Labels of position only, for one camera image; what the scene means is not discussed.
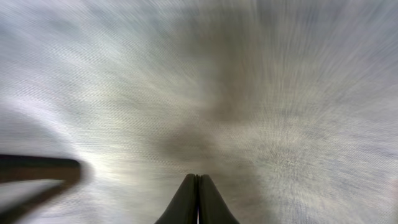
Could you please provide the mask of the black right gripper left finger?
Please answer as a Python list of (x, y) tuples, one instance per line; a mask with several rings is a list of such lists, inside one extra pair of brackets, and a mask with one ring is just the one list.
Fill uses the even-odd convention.
[(196, 224), (198, 218), (198, 176), (187, 174), (155, 224)]

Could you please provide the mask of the medium blue denim jeans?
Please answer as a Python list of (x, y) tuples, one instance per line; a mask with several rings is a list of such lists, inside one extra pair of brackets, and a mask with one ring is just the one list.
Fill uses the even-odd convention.
[(1, 152), (80, 161), (22, 223), (397, 222), (396, 1), (2, 1)]

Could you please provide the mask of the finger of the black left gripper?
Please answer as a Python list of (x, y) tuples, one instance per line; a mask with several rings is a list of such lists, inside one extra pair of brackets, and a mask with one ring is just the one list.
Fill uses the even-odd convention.
[(1, 223), (16, 223), (81, 180), (74, 159), (1, 155)]

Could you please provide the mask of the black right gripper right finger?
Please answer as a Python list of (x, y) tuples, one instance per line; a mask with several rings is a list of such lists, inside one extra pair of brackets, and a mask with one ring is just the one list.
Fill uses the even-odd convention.
[(239, 224), (209, 175), (198, 178), (199, 224)]

